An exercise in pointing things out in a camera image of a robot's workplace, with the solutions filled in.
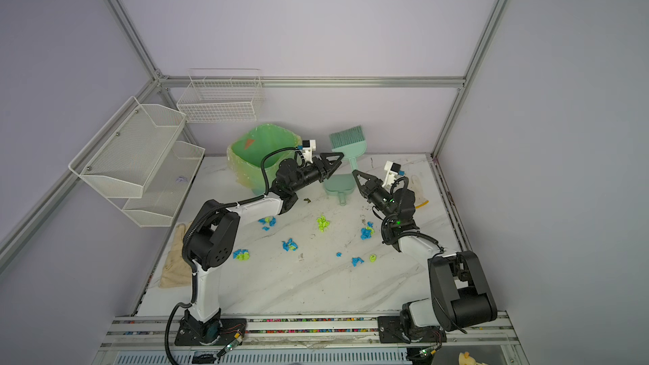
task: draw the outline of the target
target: white backdrop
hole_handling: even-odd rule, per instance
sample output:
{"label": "white backdrop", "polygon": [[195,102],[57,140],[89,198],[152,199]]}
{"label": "white backdrop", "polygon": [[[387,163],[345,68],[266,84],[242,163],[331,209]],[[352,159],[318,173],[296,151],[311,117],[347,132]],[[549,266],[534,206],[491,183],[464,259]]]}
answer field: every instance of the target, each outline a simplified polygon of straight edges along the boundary
{"label": "white backdrop", "polygon": [[463,76],[495,0],[123,0],[165,74]]}

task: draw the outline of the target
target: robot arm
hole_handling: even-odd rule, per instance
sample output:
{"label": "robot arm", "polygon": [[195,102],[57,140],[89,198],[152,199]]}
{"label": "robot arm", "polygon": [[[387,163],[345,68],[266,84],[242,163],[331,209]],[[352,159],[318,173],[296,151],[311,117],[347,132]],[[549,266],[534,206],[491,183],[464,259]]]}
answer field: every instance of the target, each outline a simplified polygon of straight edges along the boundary
{"label": "robot arm", "polygon": [[182,307],[187,309],[184,322],[199,343],[212,344],[219,336],[220,265],[232,254],[239,225],[286,213],[298,200],[296,191],[328,179],[342,164],[343,154],[339,152],[313,156],[314,140],[304,141],[298,149],[302,165],[295,159],[284,159],[264,195],[238,203],[205,202],[185,235],[183,259],[192,268],[192,298],[190,305]]}
{"label": "robot arm", "polygon": [[[417,231],[413,219],[415,193],[408,189],[408,178],[403,176],[398,164],[388,161],[385,170],[385,182],[358,170],[352,175],[361,195],[385,215],[381,223],[383,243],[428,268],[431,299],[404,305],[401,315],[404,335],[431,325],[452,331],[495,320],[496,304],[476,254],[447,252],[436,239]],[[400,182],[404,183],[403,187],[395,190]],[[463,287],[456,286],[456,278],[464,283]]]}

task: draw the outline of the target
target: mounting plate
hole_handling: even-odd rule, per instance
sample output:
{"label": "mounting plate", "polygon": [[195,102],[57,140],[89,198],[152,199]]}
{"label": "mounting plate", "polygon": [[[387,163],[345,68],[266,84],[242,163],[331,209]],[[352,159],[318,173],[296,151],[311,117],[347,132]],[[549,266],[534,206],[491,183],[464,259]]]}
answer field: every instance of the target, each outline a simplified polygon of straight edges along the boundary
{"label": "mounting plate", "polygon": [[[406,342],[403,338],[400,338],[404,332],[403,328],[401,327],[399,316],[380,316],[377,318],[377,320],[378,339],[382,344]],[[442,336],[441,342],[446,342],[447,338],[444,330],[441,327],[435,328],[435,326],[431,326],[430,330],[423,332],[423,337],[421,337],[420,340],[413,341],[412,344],[437,342],[437,335],[434,333],[435,330]]]}
{"label": "mounting plate", "polygon": [[[228,345],[234,340],[234,335],[239,331],[242,335],[245,334],[245,328],[248,325],[248,320],[244,318],[222,318],[221,319],[221,330],[229,330],[237,325],[241,324],[239,328],[234,328],[232,331],[227,333],[220,333],[218,339],[213,345],[206,345],[210,347],[218,347]],[[201,345],[198,338],[194,333],[192,333],[190,326],[185,322],[185,319],[181,319],[181,326],[178,328],[178,334],[176,334],[176,340],[174,344],[177,347],[186,347],[189,345]]]}

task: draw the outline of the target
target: white metal shelf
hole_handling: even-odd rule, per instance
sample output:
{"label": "white metal shelf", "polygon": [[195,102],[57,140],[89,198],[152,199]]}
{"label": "white metal shelf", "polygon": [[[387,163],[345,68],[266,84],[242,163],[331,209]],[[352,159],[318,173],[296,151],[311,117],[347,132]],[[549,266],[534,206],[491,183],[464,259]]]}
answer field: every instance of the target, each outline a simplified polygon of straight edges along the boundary
{"label": "white metal shelf", "polygon": [[185,124],[184,113],[157,104],[134,109],[88,163],[70,169],[105,198],[141,198]]}
{"label": "white metal shelf", "polygon": [[182,112],[131,98],[102,128],[103,140],[95,135],[68,167],[140,227],[168,227],[205,154],[176,141],[185,122]]}
{"label": "white metal shelf", "polygon": [[256,121],[264,103],[257,69],[190,69],[178,110],[190,123]]}
{"label": "white metal shelf", "polygon": [[144,195],[128,199],[121,210],[140,227],[170,226],[204,154],[204,148],[176,141]]}

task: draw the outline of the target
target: yellow object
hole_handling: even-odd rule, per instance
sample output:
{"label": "yellow object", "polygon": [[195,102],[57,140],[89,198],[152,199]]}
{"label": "yellow object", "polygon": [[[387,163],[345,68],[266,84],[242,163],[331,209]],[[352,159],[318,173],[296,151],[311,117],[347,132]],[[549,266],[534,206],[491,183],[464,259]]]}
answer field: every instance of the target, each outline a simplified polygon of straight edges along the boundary
{"label": "yellow object", "polygon": [[162,268],[160,288],[177,288],[191,285],[191,267],[183,260],[183,237],[191,227],[191,222],[185,226],[178,224],[173,235],[171,249]]}
{"label": "yellow object", "polygon": [[321,233],[323,233],[325,228],[329,226],[329,222],[327,221],[324,215],[321,215],[320,217],[316,218],[315,221],[318,222],[318,228],[320,229]]}
{"label": "yellow object", "polygon": [[476,360],[468,355],[468,352],[459,353],[458,358],[459,365],[487,365],[482,362],[476,362]]}

